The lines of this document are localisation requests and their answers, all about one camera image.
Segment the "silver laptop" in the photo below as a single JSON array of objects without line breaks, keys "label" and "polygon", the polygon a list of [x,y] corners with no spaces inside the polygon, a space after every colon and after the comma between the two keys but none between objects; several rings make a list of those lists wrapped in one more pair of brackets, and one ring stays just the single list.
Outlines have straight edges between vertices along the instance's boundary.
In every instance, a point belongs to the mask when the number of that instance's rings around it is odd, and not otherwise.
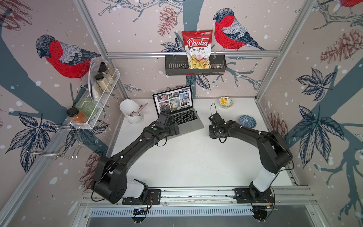
[{"label": "silver laptop", "polygon": [[165,112],[172,116],[172,123],[179,127],[178,136],[204,128],[194,109],[191,85],[152,95],[157,113]]}]

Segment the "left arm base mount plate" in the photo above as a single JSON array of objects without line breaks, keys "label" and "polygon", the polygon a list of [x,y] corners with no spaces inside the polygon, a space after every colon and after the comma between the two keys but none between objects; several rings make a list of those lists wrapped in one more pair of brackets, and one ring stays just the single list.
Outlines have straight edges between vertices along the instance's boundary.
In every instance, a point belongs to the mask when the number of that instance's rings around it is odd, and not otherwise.
[{"label": "left arm base mount plate", "polygon": [[160,189],[148,189],[144,191],[139,198],[123,198],[122,205],[159,205],[161,199]]}]

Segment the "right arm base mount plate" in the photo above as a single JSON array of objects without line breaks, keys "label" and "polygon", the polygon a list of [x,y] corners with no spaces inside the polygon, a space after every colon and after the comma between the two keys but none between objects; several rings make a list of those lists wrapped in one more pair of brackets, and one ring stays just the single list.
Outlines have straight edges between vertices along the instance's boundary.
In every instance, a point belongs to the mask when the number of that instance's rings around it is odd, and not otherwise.
[{"label": "right arm base mount plate", "polygon": [[257,189],[244,188],[234,188],[234,199],[237,203],[241,204],[263,204],[269,203],[273,204],[275,202],[274,195],[271,189],[261,193]]}]

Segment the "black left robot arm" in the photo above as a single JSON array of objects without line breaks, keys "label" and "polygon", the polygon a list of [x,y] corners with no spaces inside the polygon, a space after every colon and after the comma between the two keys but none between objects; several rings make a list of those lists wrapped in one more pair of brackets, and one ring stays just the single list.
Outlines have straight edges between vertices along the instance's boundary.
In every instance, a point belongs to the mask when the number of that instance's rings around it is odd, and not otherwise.
[{"label": "black left robot arm", "polygon": [[158,119],[145,127],[141,135],[119,153],[103,156],[97,163],[91,186],[92,193],[102,196],[112,204],[120,199],[135,198],[144,201],[147,198],[148,185],[134,179],[127,180],[129,168],[150,148],[161,140],[167,141],[170,135],[177,135],[178,124],[172,124],[173,117],[160,113]]}]

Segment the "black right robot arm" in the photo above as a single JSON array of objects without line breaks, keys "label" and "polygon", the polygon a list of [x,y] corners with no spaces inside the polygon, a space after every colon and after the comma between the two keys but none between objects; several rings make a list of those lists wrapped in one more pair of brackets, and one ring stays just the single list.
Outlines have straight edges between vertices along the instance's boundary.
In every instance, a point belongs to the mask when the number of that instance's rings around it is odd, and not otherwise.
[{"label": "black right robot arm", "polygon": [[293,155],[282,136],[277,131],[257,131],[244,127],[235,121],[225,121],[219,113],[209,117],[209,137],[226,142],[228,137],[236,138],[255,146],[259,151],[262,167],[250,183],[248,195],[258,201],[271,187],[271,184],[290,161]]}]

